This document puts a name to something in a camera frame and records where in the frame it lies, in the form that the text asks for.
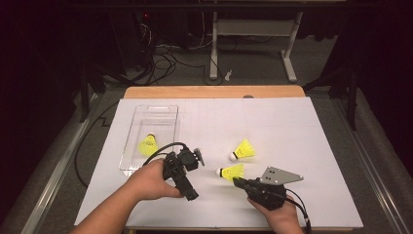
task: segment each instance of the human hand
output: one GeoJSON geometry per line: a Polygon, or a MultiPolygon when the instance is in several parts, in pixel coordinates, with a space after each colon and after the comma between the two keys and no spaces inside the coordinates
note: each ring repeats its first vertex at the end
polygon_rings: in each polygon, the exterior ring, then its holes
{"type": "Polygon", "coordinates": [[[258,203],[247,198],[248,202],[265,216],[268,224],[278,234],[302,234],[303,230],[298,222],[295,205],[285,201],[281,208],[269,211],[258,203]]]}
{"type": "Polygon", "coordinates": [[[183,197],[179,190],[163,178],[164,159],[157,159],[136,170],[124,184],[137,201],[156,200],[163,197],[183,197]]]}

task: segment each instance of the clear plastic container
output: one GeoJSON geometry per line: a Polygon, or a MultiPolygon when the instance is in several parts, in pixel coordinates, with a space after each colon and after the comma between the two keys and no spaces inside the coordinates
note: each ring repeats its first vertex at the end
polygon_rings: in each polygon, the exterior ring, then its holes
{"type": "Polygon", "coordinates": [[[173,143],[178,124],[177,105],[139,105],[136,107],[119,169],[129,177],[142,167],[149,156],[138,146],[148,135],[155,137],[158,148],[173,143]]]}

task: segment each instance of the triangular metal bracket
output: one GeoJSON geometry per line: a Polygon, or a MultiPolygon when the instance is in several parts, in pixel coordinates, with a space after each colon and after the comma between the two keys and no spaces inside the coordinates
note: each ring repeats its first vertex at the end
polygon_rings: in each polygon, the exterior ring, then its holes
{"type": "Polygon", "coordinates": [[[261,176],[260,181],[265,184],[281,185],[303,179],[304,178],[301,175],[297,175],[273,167],[268,167],[265,173],[261,176]]]}

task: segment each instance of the white paper surface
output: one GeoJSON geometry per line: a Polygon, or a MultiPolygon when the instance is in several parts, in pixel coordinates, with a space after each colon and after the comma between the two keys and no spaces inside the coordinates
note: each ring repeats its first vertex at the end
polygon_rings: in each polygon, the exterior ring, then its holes
{"type": "Polygon", "coordinates": [[[187,174],[200,195],[196,200],[141,202],[127,227],[268,227],[264,216],[246,200],[246,193],[215,174],[217,168],[236,163],[244,163],[247,179],[262,176],[268,166],[303,176],[304,180],[285,187],[303,199],[313,227],[362,227],[308,97],[122,99],[75,224],[126,181],[119,162],[134,108],[140,104],[178,105],[177,141],[191,150],[200,148],[206,165],[187,174]],[[230,153],[244,138],[256,155],[231,162],[230,153]]]}

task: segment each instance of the badminton shuttlecock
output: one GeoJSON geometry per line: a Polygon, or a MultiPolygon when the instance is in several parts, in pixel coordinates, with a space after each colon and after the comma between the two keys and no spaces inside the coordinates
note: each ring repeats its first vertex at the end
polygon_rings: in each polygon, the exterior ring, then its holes
{"type": "Polygon", "coordinates": [[[155,136],[153,134],[149,134],[143,141],[139,143],[137,149],[142,155],[146,157],[151,156],[158,150],[155,136]]]}
{"type": "Polygon", "coordinates": [[[237,164],[229,168],[219,168],[216,175],[233,181],[234,177],[244,177],[244,164],[237,164]]]}
{"type": "Polygon", "coordinates": [[[231,153],[230,160],[237,161],[240,158],[251,157],[255,155],[255,150],[247,139],[244,139],[237,149],[231,153]]]}

